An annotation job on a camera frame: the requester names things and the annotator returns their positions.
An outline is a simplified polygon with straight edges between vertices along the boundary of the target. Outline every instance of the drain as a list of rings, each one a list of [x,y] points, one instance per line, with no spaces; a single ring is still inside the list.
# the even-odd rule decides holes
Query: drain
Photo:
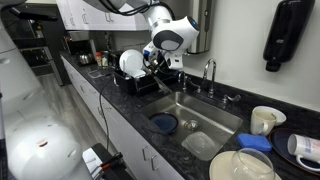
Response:
[[[188,131],[198,131],[200,130],[201,126],[198,123],[198,121],[190,120],[184,124],[184,128],[187,129]]]

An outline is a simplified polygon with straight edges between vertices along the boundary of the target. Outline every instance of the wall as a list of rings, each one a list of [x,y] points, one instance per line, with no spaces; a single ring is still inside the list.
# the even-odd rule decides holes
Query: wall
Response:
[[[27,0],[26,3],[57,4],[56,0]]]
[[[320,111],[320,1],[292,61],[271,73],[262,56],[278,2],[217,0],[211,51],[185,57],[185,71],[202,76],[215,58],[217,82]]]

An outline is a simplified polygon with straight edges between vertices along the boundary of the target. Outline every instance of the cup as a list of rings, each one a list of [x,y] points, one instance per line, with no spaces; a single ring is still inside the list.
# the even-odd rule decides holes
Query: cup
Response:
[[[287,147],[289,154],[296,156],[297,162],[302,167],[310,171],[320,172],[320,169],[309,167],[301,161],[301,158],[303,158],[320,164],[320,140],[291,134]]]
[[[234,179],[274,180],[276,177],[272,162],[258,150],[240,149],[234,153],[231,161],[231,175]]]
[[[275,115],[278,110],[267,107],[257,106],[252,110],[250,130],[253,135],[268,135],[277,122]]]

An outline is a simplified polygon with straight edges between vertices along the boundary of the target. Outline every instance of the dark granite countertop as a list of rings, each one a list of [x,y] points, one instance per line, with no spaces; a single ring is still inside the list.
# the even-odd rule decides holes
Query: dark granite countertop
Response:
[[[141,113],[140,108],[154,102],[165,95],[162,92],[151,92],[144,96],[128,95],[113,83],[113,77],[101,77],[92,79],[88,72],[99,69],[96,64],[79,67],[76,58],[67,52],[60,53],[79,73],[98,91],[108,82],[107,88],[103,91],[103,97],[141,134],[185,179],[207,180],[209,179],[209,166],[211,161],[201,161],[194,158],[192,161],[185,161],[184,157],[193,156],[184,149],[173,138],[163,135],[159,129]],[[173,91],[181,91],[182,86],[178,83],[169,86]],[[236,140],[239,133],[250,133],[251,111],[254,107],[264,105],[274,107],[282,111],[287,116],[287,121],[275,128],[290,128],[298,130],[303,134],[320,139],[320,113],[309,109],[294,106],[288,103],[249,93],[240,89],[215,83],[217,96],[228,94],[242,96],[240,102],[229,104],[224,107],[218,101],[212,100],[201,94],[195,93],[189,88],[186,93],[200,100],[214,105],[224,111],[236,115],[243,119],[243,123],[238,131],[223,146],[220,152],[236,151],[240,145]],[[274,169],[282,179],[320,179],[319,176],[309,174],[284,160],[274,150],[265,153],[273,163]]]

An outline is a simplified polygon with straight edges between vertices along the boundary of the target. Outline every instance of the sink basin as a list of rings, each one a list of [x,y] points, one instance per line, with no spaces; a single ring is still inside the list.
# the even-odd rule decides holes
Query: sink basin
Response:
[[[190,134],[205,133],[215,143],[214,155],[242,124],[239,117],[182,92],[172,93],[144,106],[141,110],[148,118],[161,112],[175,116],[178,126],[170,136],[180,144]]]

